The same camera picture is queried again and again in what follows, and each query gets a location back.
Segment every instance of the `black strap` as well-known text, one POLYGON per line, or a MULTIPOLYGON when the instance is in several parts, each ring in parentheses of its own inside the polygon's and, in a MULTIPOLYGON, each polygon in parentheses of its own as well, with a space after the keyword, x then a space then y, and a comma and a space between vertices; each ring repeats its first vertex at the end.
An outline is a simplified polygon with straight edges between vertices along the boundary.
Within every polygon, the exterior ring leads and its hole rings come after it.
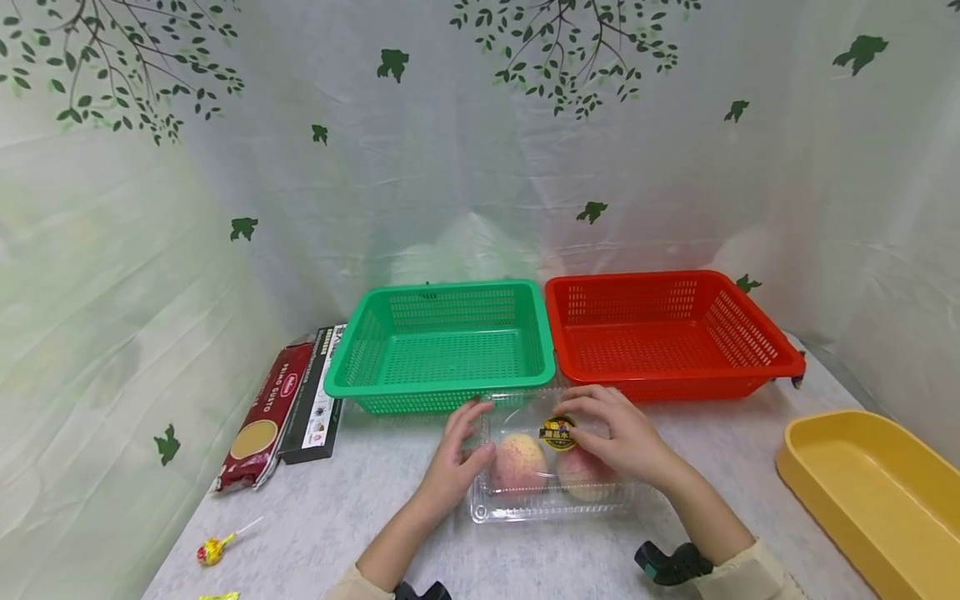
POLYGON ((634 561, 658 586, 678 586, 713 572, 713 564, 690 542, 677 548, 673 556, 667 556, 656 544, 645 541, 634 555, 634 561))
POLYGON ((401 582, 394 590, 396 600, 453 600, 450 592, 446 591, 444 584, 439 581, 430 586, 423 596, 417 596, 417 593, 407 582, 401 582))

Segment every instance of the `sleeve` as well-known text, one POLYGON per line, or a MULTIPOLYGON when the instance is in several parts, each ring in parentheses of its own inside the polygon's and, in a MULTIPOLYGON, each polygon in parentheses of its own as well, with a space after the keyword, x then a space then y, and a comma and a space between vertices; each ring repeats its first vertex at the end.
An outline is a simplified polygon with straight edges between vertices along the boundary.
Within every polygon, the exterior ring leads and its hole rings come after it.
POLYGON ((808 600, 783 565, 757 541, 693 580, 704 600, 808 600))
POLYGON ((324 600, 395 600, 388 593, 364 579, 356 564, 351 564, 344 576, 324 596, 324 600))

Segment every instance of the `lollipop stick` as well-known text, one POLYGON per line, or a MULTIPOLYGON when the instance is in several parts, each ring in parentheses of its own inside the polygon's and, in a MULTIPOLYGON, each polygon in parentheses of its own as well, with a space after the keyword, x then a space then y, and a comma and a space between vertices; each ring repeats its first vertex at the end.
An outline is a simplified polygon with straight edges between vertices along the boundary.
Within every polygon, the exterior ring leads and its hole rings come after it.
POLYGON ((247 526, 244 527, 243 529, 238 529, 238 530, 236 530, 235 532, 233 532, 233 535, 234 535, 234 536, 239 536, 240 534, 242 534, 243 532, 247 531, 248 529, 250 529, 251 527, 253 527, 254 525, 256 525, 257 523, 259 523, 259 522, 262 521, 262 520, 263 520, 263 517, 257 519, 256 521, 254 521, 254 522, 251 523, 250 525, 247 525, 247 526))

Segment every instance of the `peach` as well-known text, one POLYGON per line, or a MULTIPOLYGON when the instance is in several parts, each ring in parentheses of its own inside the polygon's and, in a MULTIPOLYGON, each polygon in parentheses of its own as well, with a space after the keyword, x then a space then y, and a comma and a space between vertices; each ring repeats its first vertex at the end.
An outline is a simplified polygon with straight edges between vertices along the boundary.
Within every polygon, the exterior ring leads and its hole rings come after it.
POLYGON ((546 485, 546 456, 537 440, 513 433, 496 447, 490 467, 493 488, 504 495, 537 493, 546 485))
POLYGON ((557 453, 557 477, 564 490, 584 502, 599 502, 613 489, 613 486, 596 484, 612 484, 617 481, 612 468, 581 446, 557 453))

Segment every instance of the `black box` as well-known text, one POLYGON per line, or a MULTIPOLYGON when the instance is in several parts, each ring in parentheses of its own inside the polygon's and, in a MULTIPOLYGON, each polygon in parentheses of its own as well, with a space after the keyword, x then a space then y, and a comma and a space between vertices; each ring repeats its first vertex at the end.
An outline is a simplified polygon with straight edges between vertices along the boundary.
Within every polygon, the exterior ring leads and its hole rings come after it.
POLYGON ((344 401, 326 395, 324 377, 346 328, 346 325, 334 325, 317 331, 313 355, 280 444, 280 459, 287 465, 330 458, 333 454, 344 401))

